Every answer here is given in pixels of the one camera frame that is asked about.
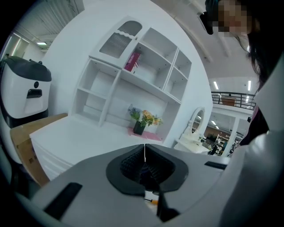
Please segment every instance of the white table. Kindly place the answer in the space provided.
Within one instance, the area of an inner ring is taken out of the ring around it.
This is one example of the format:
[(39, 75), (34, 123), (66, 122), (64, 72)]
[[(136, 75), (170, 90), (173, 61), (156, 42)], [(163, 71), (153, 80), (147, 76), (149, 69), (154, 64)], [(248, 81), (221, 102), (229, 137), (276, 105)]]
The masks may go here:
[(161, 141), (129, 136), (127, 128), (109, 122), (102, 127), (65, 117), (30, 135), (38, 160), (49, 179), (89, 157), (137, 144)]
[(203, 153), (209, 151), (209, 149), (203, 147), (201, 144), (197, 144), (194, 141), (189, 141), (188, 143), (185, 143), (184, 141), (181, 141), (179, 139), (176, 139), (175, 141), (177, 142), (177, 144), (174, 147), (174, 149), (176, 150), (193, 152), (193, 153)]

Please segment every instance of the white curved wall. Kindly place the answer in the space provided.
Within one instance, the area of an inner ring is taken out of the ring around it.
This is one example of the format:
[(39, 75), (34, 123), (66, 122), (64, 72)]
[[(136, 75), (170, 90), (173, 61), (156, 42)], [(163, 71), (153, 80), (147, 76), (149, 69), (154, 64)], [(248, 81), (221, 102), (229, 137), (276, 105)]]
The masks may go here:
[(164, 142), (165, 146), (171, 146), (174, 139), (182, 134), (197, 107), (205, 107), (204, 120), (208, 122), (213, 106), (211, 90), (201, 59), (186, 33), (149, 0), (95, 1), (59, 33), (43, 58), (43, 64), (52, 75), (50, 114), (68, 112), (88, 55), (104, 34), (126, 15), (148, 23), (176, 44), (192, 62), (182, 105)]
[(41, 51), (39, 46), (34, 43), (29, 43), (23, 55), (23, 59), (32, 59), (35, 62), (39, 62), (43, 59), (44, 55), (45, 53)]

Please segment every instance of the black hair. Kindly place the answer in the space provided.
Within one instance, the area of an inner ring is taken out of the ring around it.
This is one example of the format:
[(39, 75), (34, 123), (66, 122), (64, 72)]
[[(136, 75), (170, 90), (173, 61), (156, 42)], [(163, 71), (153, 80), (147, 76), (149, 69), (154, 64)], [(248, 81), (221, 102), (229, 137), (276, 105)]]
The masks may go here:
[[(273, 72), (282, 52), (283, 36), (279, 33), (282, 15), (276, 9), (283, 10), (283, 1), (237, 0), (246, 6), (252, 16), (252, 32), (248, 34), (249, 52), (252, 67), (259, 76), (259, 89)], [(241, 39), (236, 37), (243, 49)]]

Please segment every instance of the oval mirror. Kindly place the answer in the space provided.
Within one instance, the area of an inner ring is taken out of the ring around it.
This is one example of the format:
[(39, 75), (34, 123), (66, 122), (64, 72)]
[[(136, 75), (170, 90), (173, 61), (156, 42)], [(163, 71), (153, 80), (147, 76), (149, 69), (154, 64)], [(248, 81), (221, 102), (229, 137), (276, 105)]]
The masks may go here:
[(199, 129), (202, 125), (203, 118), (204, 118), (204, 112), (205, 109), (204, 107), (198, 107), (192, 117), (191, 117), (191, 127), (190, 127), (190, 133), (192, 134), (199, 134)]

